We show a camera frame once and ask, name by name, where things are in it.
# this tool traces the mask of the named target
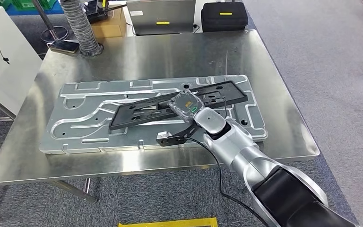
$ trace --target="black case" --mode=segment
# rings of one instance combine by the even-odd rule
[[[205,3],[201,10],[203,32],[244,30],[248,24],[247,12],[242,2]]]

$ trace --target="yellow label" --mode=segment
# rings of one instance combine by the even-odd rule
[[[168,24],[170,24],[170,22],[169,21],[161,21],[161,22],[157,22],[156,24],[157,25],[168,25]]]
[[[131,225],[122,225],[121,223],[119,223],[119,227],[218,227],[218,223],[216,221],[216,218],[201,218]]]

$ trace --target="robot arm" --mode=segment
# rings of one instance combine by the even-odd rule
[[[270,227],[356,227],[328,208],[324,191],[300,170],[262,153],[230,117],[205,107],[194,115],[206,146],[247,186],[254,209]]]

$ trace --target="stainless steel table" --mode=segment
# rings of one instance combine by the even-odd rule
[[[60,88],[70,82],[245,74],[269,133],[260,144],[262,151],[282,162],[308,160],[320,153],[255,30],[110,38],[103,44],[103,54],[91,59],[55,52],[46,55],[0,150],[0,184],[51,182],[93,201],[61,180],[215,164],[202,148],[43,154],[39,140]]]

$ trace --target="aluminum plate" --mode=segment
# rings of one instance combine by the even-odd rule
[[[250,82],[245,75],[232,75],[64,84],[39,148],[46,154],[164,149],[156,143],[157,133],[175,134],[186,129],[187,124],[175,117],[109,131],[118,106],[227,80],[234,81],[248,96],[247,102],[226,106],[227,115],[239,122],[254,141],[263,141],[268,134]],[[215,110],[225,115],[225,108]],[[202,141],[202,132],[197,131],[193,137]],[[183,146],[198,145],[188,142],[166,149]]]

